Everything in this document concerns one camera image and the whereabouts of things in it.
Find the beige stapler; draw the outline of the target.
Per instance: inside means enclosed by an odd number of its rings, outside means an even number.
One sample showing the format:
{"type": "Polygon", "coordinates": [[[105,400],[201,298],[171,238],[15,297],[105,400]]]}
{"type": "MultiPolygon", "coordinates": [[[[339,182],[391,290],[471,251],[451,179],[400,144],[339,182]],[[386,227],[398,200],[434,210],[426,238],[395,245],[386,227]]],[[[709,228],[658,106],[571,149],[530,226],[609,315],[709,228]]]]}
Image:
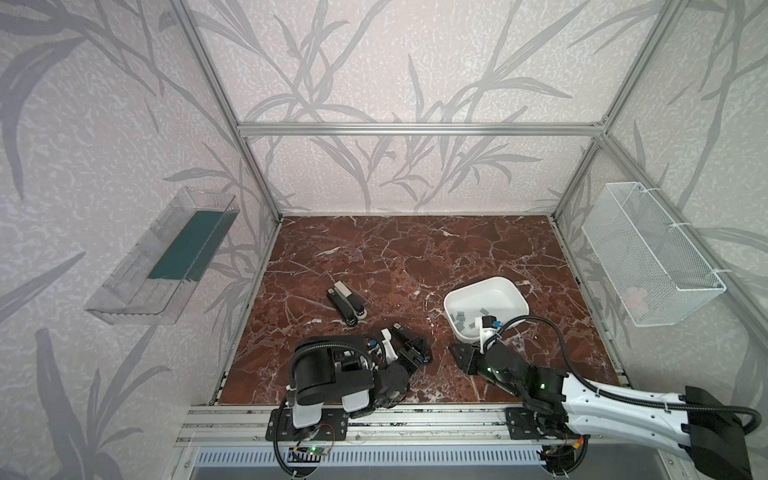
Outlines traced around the beige stapler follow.
{"type": "Polygon", "coordinates": [[[334,283],[334,289],[339,293],[351,306],[355,317],[358,320],[363,320],[367,317],[367,310],[363,299],[353,292],[344,282],[337,281],[334,283]]]}

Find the black stapler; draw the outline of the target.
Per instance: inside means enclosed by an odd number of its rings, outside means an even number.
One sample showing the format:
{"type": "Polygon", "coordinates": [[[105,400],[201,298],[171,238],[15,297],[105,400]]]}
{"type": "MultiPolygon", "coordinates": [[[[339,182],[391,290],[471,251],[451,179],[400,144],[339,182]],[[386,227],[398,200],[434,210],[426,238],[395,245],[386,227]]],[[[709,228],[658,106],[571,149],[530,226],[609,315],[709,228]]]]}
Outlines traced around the black stapler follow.
{"type": "Polygon", "coordinates": [[[327,290],[326,297],[334,306],[337,313],[341,316],[344,323],[348,327],[354,327],[357,325],[358,318],[355,314],[355,310],[343,295],[339,294],[335,289],[331,288],[327,290]]]}
{"type": "Polygon", "coordinates": [[[408,330],[399,323],[393,324],[391,333],[402,344],[399,355],[409,355],[422,364],[432,362],[432,351],[425,336],[408,330]]]}

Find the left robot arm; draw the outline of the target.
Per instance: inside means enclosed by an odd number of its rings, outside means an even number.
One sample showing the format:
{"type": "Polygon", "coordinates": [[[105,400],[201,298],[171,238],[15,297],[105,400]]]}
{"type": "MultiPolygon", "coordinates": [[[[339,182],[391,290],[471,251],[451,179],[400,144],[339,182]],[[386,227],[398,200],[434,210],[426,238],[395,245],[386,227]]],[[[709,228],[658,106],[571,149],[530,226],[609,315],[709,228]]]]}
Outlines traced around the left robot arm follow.
{"type": "Polygon", "coordinates": [[[353,418],[392,408],[406,398],[411,377],[431,362],[427,339],[398,323],[376,334],[305,339],[289,364],[292,426],[319,425],[325,404],[337,400],[353,418]]]}

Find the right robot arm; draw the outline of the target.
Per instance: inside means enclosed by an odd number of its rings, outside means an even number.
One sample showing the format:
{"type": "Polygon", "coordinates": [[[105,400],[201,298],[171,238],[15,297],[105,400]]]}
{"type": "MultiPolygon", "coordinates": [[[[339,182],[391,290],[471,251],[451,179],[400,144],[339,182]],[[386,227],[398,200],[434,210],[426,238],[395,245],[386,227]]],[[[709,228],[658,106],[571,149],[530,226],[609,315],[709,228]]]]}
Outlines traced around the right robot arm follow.
{"type": "Polygon", "coordinates": [[[558,474],[577,464],[577,446],[607,436],[689,458],[712,479],[752,476],[746,437],[760,423],[755,410],[724,405],[697,387],[678,395],[592,383],[530,365],[501,343],[481,349],[457,342],[449,351],[463,373],[520,399],[504,411],[512,439],[565,441],[564,452],[541,454],[558,474]]]}

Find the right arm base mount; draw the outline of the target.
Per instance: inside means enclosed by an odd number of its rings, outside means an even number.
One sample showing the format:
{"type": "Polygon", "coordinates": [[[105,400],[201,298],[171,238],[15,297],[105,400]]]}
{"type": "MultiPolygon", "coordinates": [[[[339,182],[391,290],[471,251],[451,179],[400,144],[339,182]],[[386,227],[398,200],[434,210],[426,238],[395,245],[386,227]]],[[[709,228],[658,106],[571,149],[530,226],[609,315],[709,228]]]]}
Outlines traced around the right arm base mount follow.
{"type": "Polygon", "coordinates": [[[537,413],[524,406],[510,406],[504,410],[504,420],[511,440],[565,440],[575,442],[589,434],[579,434],[567,426],[565,411],[552,414],[537,413]]]}

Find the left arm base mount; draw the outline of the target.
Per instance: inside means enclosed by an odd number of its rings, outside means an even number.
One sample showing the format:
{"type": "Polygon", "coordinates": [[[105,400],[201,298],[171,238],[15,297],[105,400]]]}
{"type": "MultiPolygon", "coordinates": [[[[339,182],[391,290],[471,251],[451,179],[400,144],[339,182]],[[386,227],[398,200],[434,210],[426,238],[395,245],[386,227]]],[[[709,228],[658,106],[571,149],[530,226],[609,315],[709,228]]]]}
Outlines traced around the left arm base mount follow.
{"type": "Polygon", "coordinates": [[[290,408],[275,409],[270,414],[265,439],[278,442],[297,442],[305,438],[320,441],[345,440],[348,423],[349,414],[341,408],[323,408],[318,422],[301,427],[294,424],[290,408]]]}

